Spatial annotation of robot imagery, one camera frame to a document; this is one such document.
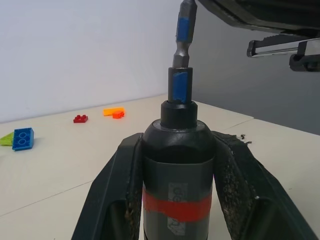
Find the black plastic housing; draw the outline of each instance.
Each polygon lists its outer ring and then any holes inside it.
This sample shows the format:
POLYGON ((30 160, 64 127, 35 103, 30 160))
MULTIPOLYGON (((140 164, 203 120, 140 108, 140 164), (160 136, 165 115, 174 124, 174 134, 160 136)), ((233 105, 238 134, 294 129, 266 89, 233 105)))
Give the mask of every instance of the black plastic housing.
POLYGON ((279 181, 237 136, 212 132, 216 192, 232 240, 317 240, 279 181))
POLYGON ((250 30, 316 37, 320 32, 317 0, 199 0, 227 24, 250 30))
POLYGON ((320 54, 306 56, 307 44, 299 43, 297 53, 290 57, 290 68, 295 72, 320 72, 320 54))
POLYGON ((138 240, 142 204, 141 136, 125 138, 93 181, 72 240, 138 240))

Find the green lego piece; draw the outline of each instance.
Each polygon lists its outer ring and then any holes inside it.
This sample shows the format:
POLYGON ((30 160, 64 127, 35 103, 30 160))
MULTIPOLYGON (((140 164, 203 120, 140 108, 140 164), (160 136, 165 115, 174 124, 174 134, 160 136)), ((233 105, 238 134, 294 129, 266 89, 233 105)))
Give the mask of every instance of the green lego piece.
POLYGON ((0 138, 0 145, 2 146, 12 146, 12 142, 14 140, 14 133, 9 133, 4 137, 0 138))

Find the black cylindrical body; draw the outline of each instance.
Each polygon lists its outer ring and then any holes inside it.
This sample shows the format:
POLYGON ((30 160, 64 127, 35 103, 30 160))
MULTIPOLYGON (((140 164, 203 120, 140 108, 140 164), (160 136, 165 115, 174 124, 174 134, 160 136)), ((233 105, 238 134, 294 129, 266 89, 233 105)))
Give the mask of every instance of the black cylindrical body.
POLYGON ((143 135, 142 152, 145 240, 206 240, 215 157, 209 128, 197 121, 170 129, 156 120, 143 135))

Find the table surface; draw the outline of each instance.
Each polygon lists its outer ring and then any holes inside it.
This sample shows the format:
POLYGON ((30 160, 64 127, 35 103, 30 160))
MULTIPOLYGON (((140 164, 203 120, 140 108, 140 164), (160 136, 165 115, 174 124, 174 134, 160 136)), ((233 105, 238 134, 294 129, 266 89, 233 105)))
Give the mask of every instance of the table surface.
MULTIPOLYGON (((103 116, 109 105, 0 124, 0 136, 26 127, 35 134, 30 150, 0 147, 0 239, 70 240, 92 181, 123 138, 144 132, 160 117, 165 99, 161 95, 113 105, 125 107, 122 119, 103 116), (89 120, 74 124, 78 114, 89 120)), ((246 134, 252 153, 320 236, 320 136, 203 103, 198 103, 198 119, 214 131, 246 134)), ((230 240, 215 192, 208 239, 230 240)))

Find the red tape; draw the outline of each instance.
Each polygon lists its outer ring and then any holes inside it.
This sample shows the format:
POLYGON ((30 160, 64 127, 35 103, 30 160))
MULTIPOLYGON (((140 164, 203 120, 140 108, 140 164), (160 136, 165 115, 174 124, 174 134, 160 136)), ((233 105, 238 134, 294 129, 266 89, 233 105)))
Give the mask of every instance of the red tape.
POLYGON ((210 213, 212 195, 201 201, 176 202, 156 199, 143 188, 143 208, 148 212, 162 213, 178 222, 197 222, 210 213))

